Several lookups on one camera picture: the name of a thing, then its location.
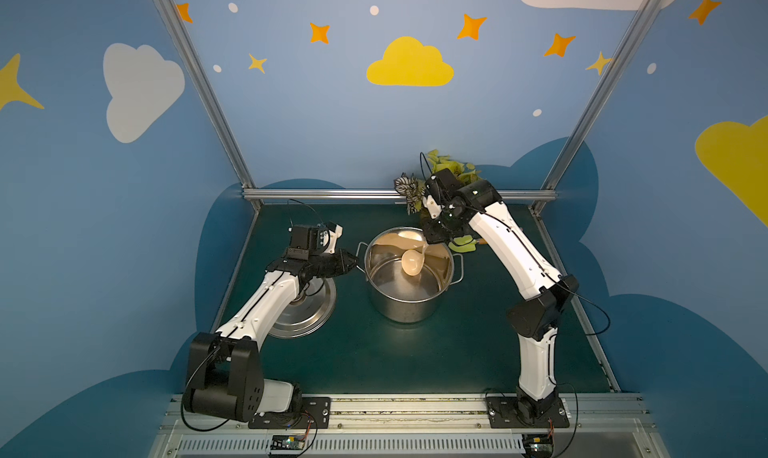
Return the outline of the stainless steel pot lid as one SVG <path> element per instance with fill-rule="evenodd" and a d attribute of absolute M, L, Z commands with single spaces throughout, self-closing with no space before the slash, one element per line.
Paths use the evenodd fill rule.
<path fill-rule="evenodd" d="M 314 333 L 331 317 L 337 301 L 333 278 L 313 278 L 307 288 L 283 310 L 269 331 L 278 339 Z"/>

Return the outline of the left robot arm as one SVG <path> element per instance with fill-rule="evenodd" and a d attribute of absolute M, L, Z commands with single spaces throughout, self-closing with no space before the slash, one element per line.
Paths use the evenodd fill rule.
<path fill-rule="evenodd" d="M 296 420 L 301 392 L 289 382 L 264 377 L 264 341 L 311 280 L 335 278 L 356 266 L 356 255 L 344 249 L 270 263 L 263 282 L 239 312 L 215 332 L 201 332 L 192 340 L 180 411 L 243 423 L 269 413 Z"/>

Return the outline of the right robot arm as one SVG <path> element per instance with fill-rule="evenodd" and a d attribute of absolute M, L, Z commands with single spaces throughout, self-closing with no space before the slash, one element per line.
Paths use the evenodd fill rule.
<path fill-rule="evenodd" d="M 430 216 L 424 225 L 429 243 L 448 243 L 475 233 L 514 280 L 523 298 L 507 312 L 520 347 L 514 413 L 526 426 L 551 417 L 560 406 L 555 342 L 578 280 L 562 274 L 536 249 L 485 179 L 464 185 L 451 171 L 440 170 L 426 179 L 422 203 Z"/>

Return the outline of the green garden trowel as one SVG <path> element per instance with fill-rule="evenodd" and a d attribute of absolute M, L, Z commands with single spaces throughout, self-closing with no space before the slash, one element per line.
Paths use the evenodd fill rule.
<path fill-rule="evenodd" d="M 456 253 L 474 252 L 480 244 L 480 240 L 471 235 L 464 235 L 458 238 L 452 238 L 448 243 L 449 248 Z"/>

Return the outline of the potted artificial plant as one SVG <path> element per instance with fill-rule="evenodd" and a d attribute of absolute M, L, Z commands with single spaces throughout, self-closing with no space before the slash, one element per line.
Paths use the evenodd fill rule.
<path fill-rule="evenodd" d="M 419 164 L 422 178 L 403 172 L 394 179 L 394 189 L 405 199 L 406 211 L 409 215 L 421 212 L 426 179 L 438 171 L 444 169 L 451 171 L 462 185 L 480 180 L 479 170 L 474 164 L 458 161 L 450 155 L 441 154 L 437 149 L 427 153 L 421 152 Z"/>

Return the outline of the left circuit board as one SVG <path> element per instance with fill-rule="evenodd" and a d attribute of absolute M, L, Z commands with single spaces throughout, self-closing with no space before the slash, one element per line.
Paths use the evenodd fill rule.
<path fill-rule="evenodd" d="M 296 452 L 300 453 L 306 446 L 306 438 L 297 435 L 273 435 L 270 440 L 271 452 Z"/>

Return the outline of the circuit board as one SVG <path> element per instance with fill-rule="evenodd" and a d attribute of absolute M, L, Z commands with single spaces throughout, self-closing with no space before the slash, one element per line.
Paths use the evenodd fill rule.
<path fill-rule="evenodd" d="M 296 452 L 300 453 L 306 446 L 306 438 L 297 435 L 273 435 L 270 440 L 271 452 Z"/>
<path fill-rule="evenodd" d="M 522 444 L 525 458 L 551 458 L 554 454 L 553 438 L 549 435 L 523 435 Z"/>

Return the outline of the right circuit board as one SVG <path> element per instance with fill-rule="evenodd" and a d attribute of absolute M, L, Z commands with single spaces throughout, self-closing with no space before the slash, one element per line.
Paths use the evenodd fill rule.
<path fill-rule="evenodd" d="M 525 458 L 551 458 L 554 454 L 553 438 L 549 435 L 523 435 L 522 444 Z"/>

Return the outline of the rear aluminium frame bar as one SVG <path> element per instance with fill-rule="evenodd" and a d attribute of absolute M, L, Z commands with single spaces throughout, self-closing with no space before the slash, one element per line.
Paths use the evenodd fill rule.
<path fill-rule="evenodd" d="M 499 190 L 499 195 L 508 201 L 554 201 L 554 190 Z M 243 196 L 251 200 L 299 199 L 299 200 L 388 200 L 402 198 L 395 190 L 388 189 L 274 189 L 245 188 Z"/>

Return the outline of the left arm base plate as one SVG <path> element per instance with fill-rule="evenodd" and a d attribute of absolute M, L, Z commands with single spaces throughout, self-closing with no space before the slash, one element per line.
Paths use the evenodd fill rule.
<path fill-rule="evenodd" d="M 249 422 L 249 429 L 327 429 L 332 400 L 328 396 L 303 396 L 285 412 L 257 413 Z"/>

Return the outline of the right aluminium frame post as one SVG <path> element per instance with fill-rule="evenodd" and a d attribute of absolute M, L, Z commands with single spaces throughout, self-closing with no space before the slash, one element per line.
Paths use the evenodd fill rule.
<path fill-rule="evenodd" d="M 556 200 L 558 185 L 564 178 L 574 158 L 576 158 L 592 127 L 596 124 L 600 112 L 602 112 L 612 92 L 618 86 L 627 66 L 629 66 L 637 50 L 639 50 L 649 30 L 651 30 L 658 14 L 662 11 L 662 2 L 664 0 L 642 0 L 640 2 L 639 10 L 634 14 L 624 36 L 622 36 L 616 50 L 614 50 L 613 60 L 609 64 L 607 72 L 604 72 L 602 78 L 600 78 L 574 130 L 559 152 L 550 172 L 546 175 L 540 191 L 552 194 L 553 198 L 550 200 L 538 199 L 533 202 L 531 210 L 535 217 L 540 218 L 546 205 Z"/>

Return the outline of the aluminium frame post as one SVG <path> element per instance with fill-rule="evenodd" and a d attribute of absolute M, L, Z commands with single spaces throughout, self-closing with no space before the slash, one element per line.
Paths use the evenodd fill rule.
<path fill-rule="evenodd" d="M 613 60 L 609 64 L 607 72 L 604 72 L 602 78 L 600 78 L 574 130 L 559 152 L 550 172 L 546 175 L 540 191 L 552 194 L 553 198 L 550 200 L 538 199 L 533 202 L 531 210 L 535 217 L 540 218 L 546 205 L 556 200 L 558 185 L 564 178 L 574 158 L 576 158 L 592 127 L 596 124 L 600 112 L 602 112 L 612 92 L 618 86 L 627 66 L 629 66 L 637 50 L 639 50 L 649 30 L 651 30 L 658 14 L 662 11 L 662 2 L 664 0 L 642 0 L 640 2 L 639 10 L 634 14 L 624 36 L 622 36 L 616 50 L 614 50 Z"/>
<path fill-rule="evenodd" d="M 178 12 L 178 8 L 176 8 L 176 3 L 174 0 L 153 0 L 153 2 L 162 17 L 166 30 L 169 32 L 174 46 L 182 59 L 184 68 L 191 78 L 214 131 L 240 181 L 243 198 L 251 204 L 256 213 L 259 213 L 262 208 L 262 201 L 257 198 L 246 197 L 246 191 L 256 188 L 253 178 L 222 107 L 216 98 L 211 82 L 208 76 L 206 76 L 206 71 L 194 48 L 191 36 L 186 30 L 184 20 L 182 20 L 181 14 Z"/>

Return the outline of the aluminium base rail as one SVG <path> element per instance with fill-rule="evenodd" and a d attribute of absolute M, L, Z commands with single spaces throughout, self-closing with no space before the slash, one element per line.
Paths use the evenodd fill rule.
<path fill-rule="evenodd" d="M 494 429 L 484 398 L 511 393 L 325 394 L 327 429 L 249 429 L 248 423 L 180 412 L 175 396 L 152 457 L 524 457 L 522 436 L 549 435 L 553 457 L 666 457 L 669 454 L 638 394 L 561 395 L 569 428 Z M 271 452 L 273 435 L 306 438 L 300 453 Z"/>

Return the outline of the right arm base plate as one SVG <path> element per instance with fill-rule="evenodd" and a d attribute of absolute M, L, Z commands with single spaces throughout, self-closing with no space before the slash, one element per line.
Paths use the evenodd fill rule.
<path fill-rule="evenodd" d="M 494 429 L 569 428 L 565 405 L 556 393 L 542 400 L 527 395 L 491 395 L 484 398 L 490 426 Z"/>

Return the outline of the left aluminium frame post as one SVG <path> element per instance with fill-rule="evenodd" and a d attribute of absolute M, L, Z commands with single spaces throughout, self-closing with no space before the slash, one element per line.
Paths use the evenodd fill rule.
<path fill-rule="evenodd" d="M 222 107 L 216 98 L 211 82 L 208 76 L 206 76 L 206 71 L 194 48 L 191 36 L 186 30 L 184 20 L 182 20 L 181 14 L 178 12 L 178 8 L 176 8 L 176 3 L 174 0 L 153 0 L 153 2 L 162 17 L 166 30 L 169 32 L 174 46 L 182 59 L 184 68 L 191 78 L 214 131 L 240 181 L 243 198 L 251 204 L 256 213 L 259 213 L 262 208 L 262 201 L 257 198 L 246 197 L 246 191 L 256 188 L 253 178 Z"/>

